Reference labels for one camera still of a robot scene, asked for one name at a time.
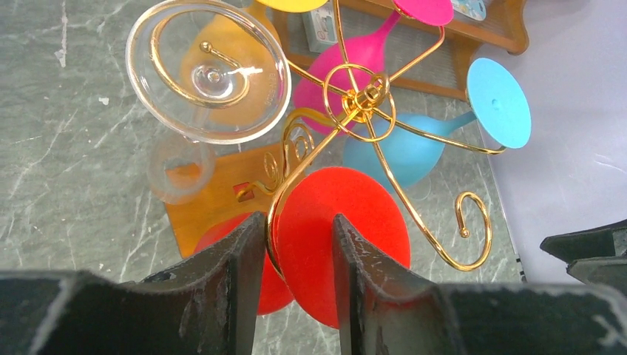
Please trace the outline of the red wine glass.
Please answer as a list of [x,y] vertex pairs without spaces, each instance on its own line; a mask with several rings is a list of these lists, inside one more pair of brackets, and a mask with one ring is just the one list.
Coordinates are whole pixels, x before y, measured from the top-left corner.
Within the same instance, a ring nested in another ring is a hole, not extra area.
[[352,168],[316,170],[288,191],[270,224],[258,316],[295,302],[313,320],[339,328],[335,253],[341,221],[401,266],[412,263],[404,217],[383,185]]

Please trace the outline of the gold wire wine glass rack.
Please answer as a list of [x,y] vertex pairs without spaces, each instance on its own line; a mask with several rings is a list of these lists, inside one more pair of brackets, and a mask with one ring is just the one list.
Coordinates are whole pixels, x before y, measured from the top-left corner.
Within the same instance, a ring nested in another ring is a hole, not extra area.
[[[308,70],[304,70],[296,64],[291,64],[291,69],[295,70],[301,77],[316,81],[325,89],[328,88],[329,78],[323,81],[317,80],[308,74]],[[329,132],[330,138],[334,138],[340,133],[347,134],[348,141],[345,144],[343,161],[350,168],[358,169],[360,172],[364,172],[384,185],[389,186],[401,198],[406,210],[411,214],[422,234],[446,263],[459,271],[475,270],[485,263],[492,248],[492,225],[490,219],[488,217],[484,218],[484,246],[478,259],[470,264],[456,261],[427,228],[409,201],[404,188],[394,178],[379,147],[379,141],[386,138],[394,129],[396,116],[399,114],[396,109],[393,109],[390,113],[385,113],[380,108],[383,101],[391,101],[393,98],[390,93],[390,85],[394,81],[389,80],[389,76],[392,74],[385,72],[373,74],[365,88],[357,93],[349,93],[343,89],[333,87],[333,92],[344,95],[342,99],[344,112],[342,114],[335,116],[330,109],[318,112],[311,108],[297,108],[291,113],[288,125],[293,126],[298,118],[307,118],[319,124],[328,125],[331,128]],[[448,146],[461,147],[461,142],[459,141],[450,139],[450,142]]]

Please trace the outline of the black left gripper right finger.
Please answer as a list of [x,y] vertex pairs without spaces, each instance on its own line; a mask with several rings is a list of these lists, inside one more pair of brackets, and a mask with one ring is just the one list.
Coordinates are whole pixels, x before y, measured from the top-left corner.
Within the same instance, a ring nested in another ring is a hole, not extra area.
[[433,283],[339,222],[343,354],[624,354],[626,297],[604,285]]

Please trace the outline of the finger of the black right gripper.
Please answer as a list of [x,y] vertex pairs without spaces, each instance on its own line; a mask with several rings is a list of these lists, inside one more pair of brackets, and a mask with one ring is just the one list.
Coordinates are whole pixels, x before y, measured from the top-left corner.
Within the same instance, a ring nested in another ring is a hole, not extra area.
[[626,256],[574,260],[567,274],[585,284],[606,285],[626,295]]
[[565,263],[594,257],[626,255],[626,220],[546,237],[540,249]]

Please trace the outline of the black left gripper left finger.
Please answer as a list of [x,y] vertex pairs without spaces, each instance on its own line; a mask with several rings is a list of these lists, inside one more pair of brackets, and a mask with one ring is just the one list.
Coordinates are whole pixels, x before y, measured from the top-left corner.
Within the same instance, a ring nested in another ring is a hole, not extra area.
[[265,217],[138,282],[90,271],[3,271],[3,354],[250,354]]

